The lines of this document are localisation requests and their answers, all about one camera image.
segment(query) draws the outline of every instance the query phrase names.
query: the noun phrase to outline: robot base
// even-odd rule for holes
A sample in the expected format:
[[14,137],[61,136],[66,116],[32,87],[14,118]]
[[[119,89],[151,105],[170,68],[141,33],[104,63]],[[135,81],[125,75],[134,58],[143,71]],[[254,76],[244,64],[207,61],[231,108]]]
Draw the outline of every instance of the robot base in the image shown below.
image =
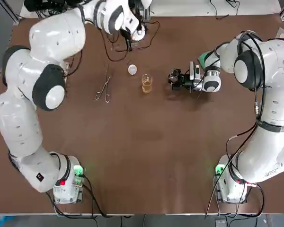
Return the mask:
[[[216,167],[216,175],[214,177],[214,182],[216,182],[219,178],[219,174],[222,173],[226,164],[228,163],[227,155],[224,155],[219,160],[219,164]],[[236,203],[245,201],[247,192],[247,186],[243,184],[239,184],[235,182],[229,173],[228,167],[225,169],[223,175],[221,176],[217,187],[216,187],[216,195],[218,196],[219,202],[225,203]]]
[[70,175],[65,181],[65,185],[59,185],[53,187],[53,195],[55,203],[57,204],[69,204],[82,202],[83,188],[82,184],[76,184],[76,176],[74,173],[74,166],[79,166],[80,163],[74,156],[68,156],[71,161]]

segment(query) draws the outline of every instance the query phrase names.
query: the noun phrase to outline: wire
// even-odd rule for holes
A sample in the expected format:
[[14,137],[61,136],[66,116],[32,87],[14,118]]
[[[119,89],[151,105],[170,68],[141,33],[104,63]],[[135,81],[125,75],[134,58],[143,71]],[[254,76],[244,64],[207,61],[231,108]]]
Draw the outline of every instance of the wire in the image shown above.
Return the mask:
[[60,214],[61,216],[64,216],[68,219],[94,219],[94,217],[85,217],[82,214],[78,214],[78,215],[68,215],[68,214],[64,214],[55,204],[54,200],[51,198],[49,192],[46,192],[47,197],[49,198],[49,200],[51,201],[51,204],[53,205],[55,211]]
[[[215,176],[213,177],[213,186],[216,183],[215,182]],[[219,206],[219,201],[218,201],[218,192],[216,190],[214,190],[214,195],[216,197],[216,202],[217,202],[217,207],[218,207],[218,217],[221,216],[221,212],[220,212],[220,206]]]
[[243,195],[244,195],[245,187],[246,187],[246,181],[244,181],[244,188],[243,188],[243,191],[242,191],[242,195],[241,195],[241,197],[240,197],[240,200],[239,200],[239,202],[238,202],[236,214],[235,214],[235,216],[233,216],[233,217],[229,216],[230,218],[236,218],[237,215],[238,215],[238,211],[239,211],[239,207],[240,207],[240,204],[241,204],[241,201],[242,201],[242,197],[243,197]]
[[264,191],[263,191],[263,189],[262,189],[262,187],[260,185],[257,184],[257,188],[261,191],[261,194],[262,194],[262,206],[261,206],[261,209],[260,209],[260,211],[256,215],[241,214],[244,217],[247,217],[247,218],[257,218],[257,217],[260,217],[261,214],[263,213],[263,210],[264,210],[264,207],[265,207],[265,195],[264,195]]
[[[154,33],[153,37],[151,38],[150,43],[147,46],[137,48],[137,50],[145,50],[146,48],[150,47],[153,39],[155,38],[156,34],[158,33],[158,31],[160,29],[160,22],[159,21],[146,22],[146,24],[158,24],[158,28],[157,28],[156,32]],[[124,52],[124,51],[126,51],[126,50],[116,50],[116,52]]]
[[144,217],[143,217],[143,224],[142,224],[142,227],[144,227],[144,225],[145,225],[145,219],[146,219],[146,214],[144,214]]
[[107,52],[107,48],[106,48],[106,44],[105,44],[105,39],[104,39],[104,36],[103,36],[103,34],[102,34],[102,31],[101,31],[100,28],[97,28],[97,29],[99,30],[99,32],[100,32],[100,34],[101,34],[101,37],[102,37],[102,40],[103,40],[103,44],[104,44],[104,48],[105,48],[105,52],[106,52],[106,55],[107,55],[108,59],[109,59],[110,61],[117,62],[117,61],[122,61],[124,58],[126,58],[127,53],[128,53],[128,49],[126,50],[126,53],[125,53],[125,55],[124,55],[122,58],[117,59],[117,60],[111,59],[110,56],[108,55],[108,52]]
[[218,45],[215,49],[214,49],[214,54],[218,57],[218,58],[220,58],[220,56],[219,56],[219,54],[217,53],[217,50],[221,47],[221,46],[223,46],[224,44],[229,44],[230,42],[224,42],[224,43],[221,43],[220,45]]
[[240,221],[240,220],[246,220],[246,219],[249,219],[249,218],[238,218],[238,219],[234,219],[234,220],[232,220],[232,221],[229,223],[229,225],[227,225],[227,226],[228,226],[228,227],[231,227],[231,223],[232,223],[233,221]]
[[[85,188],[85,189],[90,193],[90,195],[91,195],[91,197],[92,197],[92,200],[95,201],[96,206],[97,206],[97,208],[98,208],[100,214],[101,214],[104,218],[110,218],[111,216],[108,216],[107,214],[105,214],[105,213],[102,211],[102,209],[100,208],[100,206],[99,206],[99,204],[98,204],[98,202],[97,202],[97,200],[96,200],[96,198],[95,198],[95,196],[94,196],[94,194],[93,194],[93,192],[92,192],[92,187],[91,187],[90,180],[89,180],[85,175],[80,175],[80,177],[84,177],[85,179],[87,179],[90,188],[87,187],[87,186],[84,185],[84,184],[83,184],[83,188]],[[92,211],[92,214],[91,214],[90,217],[86,217],[86,216],[84,216],[84,215],[82,215],[82,214],[78,214],[78,215],[68,215],[68,214],[64,214],[64,213],[63,213],[61,210],[59,210],[59,208],[56,206],[56,204],[55,204],[55,202],[54,202],[54,199],[51,198],[49,192],[46,192],[46,195],[47,195],[48,198],[50,199],[51,204],[53,205],[53,207],[54,207],[54,209],[55,209],[55,212],[56,212],[57,214],[59,214],[59,215],[62,215],[62,216],[64,216],[64,217],[70,218],[70,219],[95,219],[95,218],[96,218],[96,217],[93,216],[93,211]]]
[[[225,15],[225,16],[217,17],[217,15],[218,15],[217,8],[216,8],[216,7],[214,6],[214,4],[212,3],[212,0],[209,0],[209,2],[210,2],[210,4],[212,4],[212,6],[214,7],[214,10],[216,11],[216,15],[215,15],[216,20],[220,20],[220,19],[223,19],[223,18],[226,18],[226,17],[229,16],[229,14],[227,14],[227,15]],[[237,12],[236,12],[236,16],[237,16],[237,15],[238,15],[238,10],[239,10],[239,7],[240,7],[240,2],[239,2],[239,1],[235,1],[235,0],[226,0],[226,2],[227,2],[228,4],[230,4],[231,7],[233,7],[233,8],[236,8],[236,7],[237,7],[237,3],[238,3]]]
[[[227,155],[228,159],[230,158],[229,153],[228,153],[228,143],[229,143],[232,139],[234,139],[234,138],[236,138],[236,137],[238,137],[238,136],[242,136],[242,135],[244,135],[244,134],[250,132],[253,128],[255,128],[255,126],[256,126],[256,123],[254,123],[254,125],[253,125],[250,129],[248,129],[248,130],[246,130],[246,131],[244,131],[244,132],[241,132],[241,133],[239,133],[239,134],[237,134],[237,135],[235,135],[235,136],[233,136],[233,137],[230,137],[230,138],[226,141],[226,146],[225,146],[225,147],[226,147],[226,155]],[[233,163],[231,163],[231,164],[232,164],[232,166],[233,166],[234,168],[236,168],[236,170],[238,170],[237,167],[236,167]]]
[[153,39],[155,38],[156,34],[158,33],[159,29],[160,29],[160,22],[159,21],[155,21],[155,22],[146,22],[147,24],[158,24],[158,28],[155,32],[155,34],[153,35],[153,37],[151,38],[150,44],[144,47],[139,47],[138,50],[145,50],[146,48],[149,48],[151,46],[151,43],[153,41]]
[[254,88],[254,93],[255,93],[255,105],[257,105],[257,77],[256,77],[256,63],[255,63],[255,59],[254,59],[254,55],[252,54],[253,51],[252,51],[252,48],[244,41],[242,41],[242,43],[244,45],[246,45],[249,50],[250,50],[250,56],[251,56],[251,59],[252,59],[252,62],[254,64],[254,84],[255,84],[255,88]]
[[112,216],[108,216],[107,214],[105,214],[105,213],[101,210],[101,208],[100,208],[100,206],[99,206],[99,204],[98,204],[98,202],[97,202],[97,200],[96,200],[96,198],[95,198],[94,193],[92,192],[92,190],[89,189],[86,185],[83,185],[83,188],[85,188],[85,189],[90,193],[91,197],[93,198],[93,200],[94,200],[95,203],[96,203],[96,206],[97,206],[97,208],[98,208],[100,214],[101,214],[103,217],[105,217],[105,218],[111,218]]
[[243,143],[239,146],[239,148],[237,149],[237,151],[233,154],[232,157],[230,157],[230,159],[228,160],[227,164],[225,165],[225,167],[224,167],[222,173],[220,174],[220,176],[219,176],[217,182],[215,183],[215,185],[214,185],[214,187],[213,187],[212,195],[211,195],[211,197],[210,197],[210,199],[209,199],[209,202],[208,202],[208,206],[207,206],[205,218],[207,218],[208,211],[209,211],[209,207],[210,207],[211,201],[212,201],[212,199],[213,199],[214,190],[216,189],[217,184],[218,184],[218,182],[219,182],[221,176],[223,175],[224,171],[227,169],[227,167],[228,167],[228,165],[230,164],[230,162],[232,162],[232,160],[236,157],[236,155],[238,154],[239,150],[244,146],[244,144],[247,142],[247,140],[249,140],[249,138],[252,136],[252,134],[254,133],[254,131],[256,130],[256,128],[257,128],[257,127],[255,127],[255,128],[253,129],[253,131],[252,131],[252,132],[248,135],[248,137],[243,141]]
[[[78,68],[79,68],[79,66],[81,65],[81,62],[82,62],[82,56],[83,56],[83,49],[80,51],[80,59],[79,59],[79,62],[77,64],[75,70],[73,72],[70,72],[66,76],[64,76],[64,78],[71,76],[72,74],[74,74],[78,70]],[[74,62],[74,58],[71,61],[70,67],[73,65],[73,62]]]
[[239,4],[238,7],[237,7],[237,13],[236,13],[236,16],[237,16],[238,15],[238,10],[239,10],[239,7],[240,7],[240,2],[236,1],[236,0],[226,0],[226,2],[228,4],[230,4],[230,6],[233,7],[233,8],[237,7],[237,3]]
[[113,36],[113,40],[110,40],[109,37],[108,37],[108,34],[106,34],[106,37],[111,44],[115,44],[118,41],[119,36],[120,36],[120,33],[118,33],[116,40],[114,40],[114,36]]
[[260,115],[257,117],[259,120],[261,120],[262,114],[263,114],[263,109],[264,109],[264,102],[265,102],[265,79],[266,79],[266,72],[265,72],[265,63],[264,63],[264,58],[263,58],[263,54],[262,51],[258,45],[258,43],[255,41],[255,39],[249,34],[247,33],[247,35],[250,37],[250,39],[252,40],[252,42],[255,44],[255,46],[257,47],[260,57],[261,57],[261,63],[262,63],[262,69],[263,69],[263,88],[262,88],[262,100],[261,100],[261,110],[260,110]]

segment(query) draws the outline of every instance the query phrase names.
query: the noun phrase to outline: metal tweezers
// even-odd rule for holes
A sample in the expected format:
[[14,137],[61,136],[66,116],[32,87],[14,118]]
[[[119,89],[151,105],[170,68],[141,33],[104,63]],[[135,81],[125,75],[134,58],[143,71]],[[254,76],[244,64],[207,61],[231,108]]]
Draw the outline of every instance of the metal tweezers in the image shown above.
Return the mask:
[[102,95],[104,89],[106,88],[106,90],[105,90],[105,102],[106,102],[106,103],[109,103],[109,100],[110,100],[110,98],[109,98],[110,95],[108,94],[108,83],[109,83],[109,80],[110,80],[111,76],[110,76],[110,77],[107,77],[108,69],[109,69],[109,65],[108,65],[107,71],[106,71],[106,73],[105,73],[106,82],[104,83],[104,85],[103,85],[103,87],[102,87],[102,90],[101,90],[101,91],[98,91],[98,92],[96,93],[96,97],[95,97],[95,100],[100,99],[100,97],[101,97],[101,95]]

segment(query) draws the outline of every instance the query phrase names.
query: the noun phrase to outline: black cable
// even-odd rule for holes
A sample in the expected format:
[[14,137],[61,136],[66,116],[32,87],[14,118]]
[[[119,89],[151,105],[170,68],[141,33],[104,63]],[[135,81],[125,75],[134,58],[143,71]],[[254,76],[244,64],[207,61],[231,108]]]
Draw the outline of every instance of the black cable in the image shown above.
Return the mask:
[[155,32],[155,34],[153,35],[153,37],[151,38],[150,44],[149,44],[149,45],[147,45],[147,46],[144,46],[144,47],[139,47],[139,48],[138,48],[138,50],[145,50],[146,48],[149,48],[149,47],[151,46],[151,43],[152,43],[153,39],[155,38],[155,36],[156,36],[157,32],[159,31],[160,26],[161,26],[159,21],[155,21],[155,22],[146,22],[146,24],[158,24],[158,28],[157,28],[157,30],[156,30],[156,32]]
[[236,16],[237,16],[238,15],[238,10],[239,10],[239,7],[240,7],[240,2],[236,1],[236,0],[226,0],[226,2],[233,8],[236,8],[237,7],[237,3],[238,3],[237,13],[236,13]]
[[217,50],[221,47],[221,46],[223,46],[224,44],[229,44],[230,42],[228,42],[228,41],[226,41],[226,42],[223,42],[223,43],[221,43],[220,45],[218,45],[215,49],[214,49],[214,54],[218,57],[218,58],[220,58],[220,56],[218,55],[218,53],[217,53]]
[[255,214],[255,215],[250,215],[250,214],[241,214],[242,216],[244,217],[247,217],[247,218],[257,218],[257,217],[260,217],[261,214],[263,213],[263,210],[264,210],[264,207],[265,207],[265,195],[264,195],[264,191],[262,189],[262,187],[260,185],[257,184],[257,188],[261,191],[262,193],[262,206],[261,206],[261,209],[260,211]]
[[110,56],[108,55],[108,52],[107,52],[107,48],[106,48],[106,44],[105,44],[105,39],[104,39],[104,36],[103,36],[103,34],[102,34],[102,31],[101,31],[100,28],[97,28],[97,29],[99,30],[99,32],[100,32],[100,34],[101,34],[101,37],[102,37],[102,40],[103,40],[103,44],[104,44],[104,48],[105,48],[105,52],[106,52],[106,55],[107,55],[108,59],[109,59],[110,61],[117,62],[117,61],[122,61],[124,58],[126,58],[127,53],[128,53],[128,49],[126,50],[126,53],[125,53],[125,55],[124,55],[122,58],[117,59],[117,60],[111,59]]
[[233,216],[233,217],[229,216],[230,218],[236,218],[237,215],[238,215],[238,211],[239,211],[239,207],[240,207],[240,204],[241,204],[242,197],[243,197],[243,195],[244,195],[245,187],[246,187],[246,182],[244,181],[244,188],[243,188],[243,191],[242,191],[242,195],[241,195],[241,197],[240,197],[240,200],[239,200],[239,202],[238,202],[238,206],[237,206],[237,210],[236,210],[235,216]]
[[[93,187],[91,186],[90,180],[85,175],[83,177],[88,181],[90,190],[93,191]],[[92,217],[94,216],[94,197],[92,197],[92,202],[91,202],[91,216]]]
[[[229,14],[227,14],[227,15],[225,15],[225,16],[217,17],[217,15],[218,15],[217,8],[216,8],[216,7],[214,6],[214,4],[212,3],[212,0],[209,0],[209,2],[210,2],[210,4],[214,7],[214,10],[216,11],[216,15],[215,15],[216,20],[220,20],[220,19],[223,19],[223,18],[226,18],[226,17],[229,16]],[[230,4],[231,7],[233,7],[233,8],[236,8],[236,7],[237,7],[237,3],[238,3],[237,12],[236,12],[236,16],[237,16],[237,15],[238,15],[238,10],[239,10],[239,7],[240,7],[240,2],[239,2],[239,1],[235,1],[235,0],[226,0],[226,2],[227,2],[228,4]]]
[[[158,28],[157,28],[156,32],[154,33],[153,37],[151,38],[150,43],[149,43],[147,46],[143,46],[143,47],[137,48],[137,50],[145,50],[146,48],[150,47],[150,46],[151,46],[151,43],[152,43],[152,41],[153,41],[153,39],[155,38],[157,32],[158,32],[159,29],[160,29],[160,22],[159,22],[159,21],[146,22],[146,24],[158,24]],[[126,51],[126,50],[116,50],[116,52],[124,52],[124,51]]]
[[102,209],[100,208],[100,206],[99,206],[99,204],[98,204],[98,202],[97,202],[97,200],[96,200],[96,198],[95,198],[94,193],[92,192],[92,190],[89,189],[89,188],[88,188],[86,185],[84,185],[84,184],[83,184],[83,188],[85,188],[85,189],[90,193],[91,197],[93,198],[93,200],[94,200],[95,203],[96,203],[96,206],[97,206],[97,208],[98,208],[100,214],[101,214],[103,217],[105,217],[105,218],[111,218],[112,216],[108,216],[107,214],[105,214],[105,213],[102,211]]
[[94,217],[85,217],[82,214],[74,214],[74,215],[68,215],[68,214],[64,214],[55,204],[54,200],[52,200],[49,192],[46,192],[47,197],[49,198],[49,200],[51,201],[51,204],[53,205],[53,207],[55,208],[55,210],[57,211],[58,214],[68,218],[68,219],[94,219]]
[[249,50],[250,50],[250,56],[251,56],[251,60],[254,64],[254,83],[255,83],[255,88],[254,88],[254,93],[255,93],[255,104],[257,104],[257,77],[256,77],[256,63],[255,63],[255,58],[254,58],[254,55],[252,54],[253,51],[252,51],[252,48],[244,41],[242,41],[242,43],[244,45],[246,45]]
[[216,189],[217,184],[218,184],[218,182],[219,182],[221,176],[223,175],[224,171],[227,169],[227,167],[228,167],[228,165],[230,164],[230,162],[232,162],[232,160],[236,157],[236,155],[238,154],[239,150],[240,150],[240,149],[244,146],[244,144],[249,140],[249,138],[250,138],[251,135],[254,133],[254,131],[256,130],[256,128],[257,128],[257,127],[255,127],[255,128],[253,129],[253,131],[247,136],[247,138],[243,141],[243,143],[239,146],[239,148],[237,149],[237,151],[233,154],[233,156],[228,160],[227,164],[225,165],[225,167],[224,167],[222,173],[220,174],[218,180],[216,181],[216,184],[215,184],[214,187],[213,187],[212,195],[211,195],[211,197],[210,197],[210,199],[209,199],[209,202],[208,202],[208,206],[207,206],[205,218],[206,218],[207,215],[208,215],[208,210],[209,210],[211,201],[212,201],[212,199],[213,199],[214,190]]
[[80,59],[79,59],[79,62],[78,62],[78,64],[77,64],[77,67],[75,68],[75,70],[73,71],[73,72],[70,72],[69,74],[67,74],[66,76],[64,76],[64,78],[65,77],[69,77],[70,75],[72,75],[72,74],[74,74],[77,70],[78,70],[78,68],[79,68],[79,66],[81,65],[81,62],[82,62],[82,56],[83,56],[83,49],[80,51]]
[[143,217],[143,224],[142,224],[142,227],[144,227],[144,225],[145,225],[145,219],[146,219],[146,214],[144,214],[144,217]]
[[229,14],[227,14],[225,16],[217,17],[217,15],[218,15],[217,8],[213,5],[212,0],[209,0],[209,2],[210,2],[210,4],[212,4],[212,6],[214,7],[214,10],[216,11],[216,20],[220,20],[220,19],[223,19],[223,18],[226,18],[226,17],[229,16]]
[[[244,135],[244,134],[250,132],[252,129],[255,128],[255,126],[256,126],[256,123],[254,123],[254,125],[253,125],[250,129],[248,129],[248,130],[246,130],[246,131],[244,131],[244,132],[241,132],[241,133],[239,133],[239,134],[237,134],[237,135],[235,135],[235,136],[233,136],[233,137],[230,137],[230,138],[226,141],[226,146],[225,146],[225,147],[226,147],[226,155],[227,155],[228,159],[230,158],[229,153],[228,153],[228,143],[229,143],[229,141],[231,141],[232,139],[234,139],[234,138],[236,138],[236,137],[238,137],[238,136],[242,136],[242,135]],[[238,170],[237,167],[236,167],[233,163],[231,163],[231,165],[232,165],[236,170]]]
[[252,40],[252,42],[255,44],[255,46],[257,47],[260,57],[261,57],[261,63],[262,63],[262,69],[263,69],[263,88],[262,88],[262,100],[261,100],[261,110],[260,110],[260,114],[257,117],[259,120],[261,120],[262,114],[263,114],[263,109],[264,109],[264,102],[265,102],[265,79],[266,79],[266,72],[265,72],[265,63],[264,63],[264,57],[262,54],[262,51],[258,45],[258,43],[255,41],[255,39],[249,34],[247,33],[247,35],[250,37],[250,39]]
[[118,35],[117,35],[116,40],[114,40],[114,36],[113,36],[113,40],[110,40],[110,38],[108,37],[108,34],[106,34],[106,37],[107,37],[107,39],[109,40],[109,42],[110,42],[111,44],[115,44],[115,43],[118,41],[119,36],[120,36],[120,33],[118,32]]

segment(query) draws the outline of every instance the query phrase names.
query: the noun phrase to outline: gray floor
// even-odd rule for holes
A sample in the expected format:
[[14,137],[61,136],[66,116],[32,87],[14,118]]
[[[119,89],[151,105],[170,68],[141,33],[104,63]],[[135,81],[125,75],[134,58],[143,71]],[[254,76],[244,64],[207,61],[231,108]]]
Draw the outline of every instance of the gray floor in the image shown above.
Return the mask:
[[[143,227],[144,215],[135,215],[131,218],[97,218],[98,227]],[[204,220],[204,215],[193,216],[166,216],[166,215],[147,215],[145,227],[215,227],[217,216],[208,216]],[[234,221],[232,227],[254,227],[255,218]],[[6,222],[3,227],[97,227],[93,220],[73,220],[60,218],[57,216],[18,216]],[[257,227],[284,227],[284,214],[262,215],[258,218]]]

